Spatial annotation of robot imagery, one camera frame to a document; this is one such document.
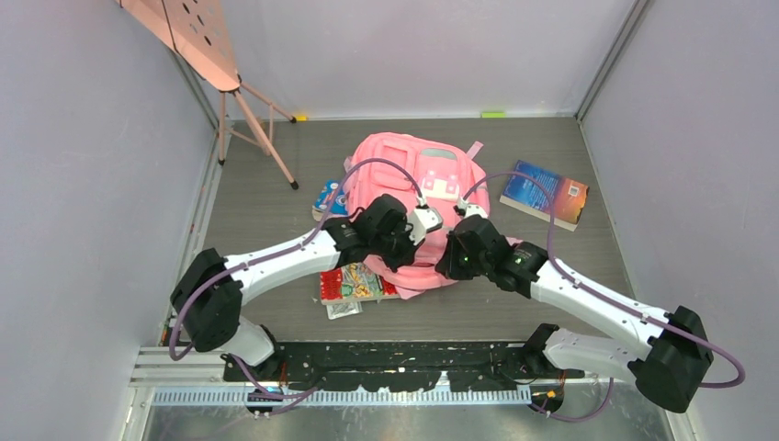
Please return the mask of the red comic paperback book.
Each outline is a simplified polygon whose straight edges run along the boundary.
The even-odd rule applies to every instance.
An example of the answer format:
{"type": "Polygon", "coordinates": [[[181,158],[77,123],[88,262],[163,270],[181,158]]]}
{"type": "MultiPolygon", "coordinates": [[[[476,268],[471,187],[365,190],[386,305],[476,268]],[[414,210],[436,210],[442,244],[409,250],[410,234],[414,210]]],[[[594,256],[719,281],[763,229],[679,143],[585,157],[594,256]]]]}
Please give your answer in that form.
{"type": "Polygon", "coordinates": [[[325,305],[399,297],[394,285],[362,263],[320,273],[320,301],[325,305]]]}

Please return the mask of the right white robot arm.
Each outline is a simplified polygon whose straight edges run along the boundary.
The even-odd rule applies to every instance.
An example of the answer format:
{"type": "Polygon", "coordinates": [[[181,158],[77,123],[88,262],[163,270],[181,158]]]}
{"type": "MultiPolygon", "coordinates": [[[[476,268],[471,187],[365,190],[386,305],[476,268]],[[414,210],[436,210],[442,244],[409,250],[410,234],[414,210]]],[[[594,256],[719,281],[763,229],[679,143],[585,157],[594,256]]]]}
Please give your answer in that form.
{"type": "Polygon", "coordinates": [[[543,323],[531,335],[525,367],[537,377],[557,368],[631,381],[662,409],[684,413],[713,364],[700,316],[673,312],[594,284],[533,243],[511,244],[490,220],[463,219],[446,235],[437,271],[455,280],[486,277],[497,288],[559,308],[604,333],[578,335],[543,323]]]}

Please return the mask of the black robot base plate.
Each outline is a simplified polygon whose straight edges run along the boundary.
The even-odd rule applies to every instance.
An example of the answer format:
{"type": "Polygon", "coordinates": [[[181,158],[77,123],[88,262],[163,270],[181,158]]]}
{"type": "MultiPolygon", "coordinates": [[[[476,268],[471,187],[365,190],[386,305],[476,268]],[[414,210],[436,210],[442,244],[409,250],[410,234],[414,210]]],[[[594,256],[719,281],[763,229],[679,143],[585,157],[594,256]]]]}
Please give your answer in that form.
{"type": "Polygon", "coordinates": [[[541,379],[581,379],[510,342],[284,342],[259,367],[258,382],[294,391],[412,392],[447,380],[451,390],[509,390],[541,379]]]}

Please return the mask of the pink student backpack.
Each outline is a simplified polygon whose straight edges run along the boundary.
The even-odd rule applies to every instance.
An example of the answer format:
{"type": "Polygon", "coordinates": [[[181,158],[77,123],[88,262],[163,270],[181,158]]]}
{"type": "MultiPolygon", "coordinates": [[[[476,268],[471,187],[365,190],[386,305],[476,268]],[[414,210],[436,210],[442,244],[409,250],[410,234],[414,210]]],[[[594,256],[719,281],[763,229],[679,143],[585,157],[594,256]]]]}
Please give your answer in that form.
{"type": "Polygon", "coordinates": [[[375,198],[389,194],[408,210],[429,205],[444,220],[440,230],[426,236],[414,263],[397,273],[377,256],[366,258],[367,267],[394,285],[401,298],[465,281],[445,278],[435,271],[435,265],[445,251],[447,233],[462,220],[454,210],[460,200],[482,206],[490,217],[487,175],[474,160],[478,150],[463,151],[409,134],[381,132],[365,138],[348,158],[345,167],[351,175],[345,194],[349,209],[365,209],[375,198]]]}

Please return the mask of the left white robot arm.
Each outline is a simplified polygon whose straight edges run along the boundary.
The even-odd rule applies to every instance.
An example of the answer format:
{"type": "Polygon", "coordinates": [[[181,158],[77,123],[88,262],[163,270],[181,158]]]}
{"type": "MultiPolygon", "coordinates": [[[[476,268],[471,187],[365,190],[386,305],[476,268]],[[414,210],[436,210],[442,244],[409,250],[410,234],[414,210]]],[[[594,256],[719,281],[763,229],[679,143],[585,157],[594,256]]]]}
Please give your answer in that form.
{"type": "Polygon", "coordinates": [[[191,350],[221,350],[240,359],[260,380],[282,366],[275,339],[242,315],[245,304],[299,278],[361,263],[373,255],[393,271],[413,263],[426,236],[443,220],[429,205],[412,210],[382,195],[348,217],[322,220],[299,238],[247,254],[200,252],[176,285],[171,304],[176,322],[169,353],[179,360],[191,350]]]}

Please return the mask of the blue orange paperback book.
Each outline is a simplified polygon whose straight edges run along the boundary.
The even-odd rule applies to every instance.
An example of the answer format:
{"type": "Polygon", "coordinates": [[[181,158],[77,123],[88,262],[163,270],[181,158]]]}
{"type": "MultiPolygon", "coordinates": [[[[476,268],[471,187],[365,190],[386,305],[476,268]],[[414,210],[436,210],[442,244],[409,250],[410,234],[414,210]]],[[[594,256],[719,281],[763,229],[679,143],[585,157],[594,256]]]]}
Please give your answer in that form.
{"type": "Polygon", "coordinates": [[[579,181],[519,160],[500,196],[509,207],[549,221],[554,213],[556,226],[574,232],[581,219],[590,188],[579,181]]]}

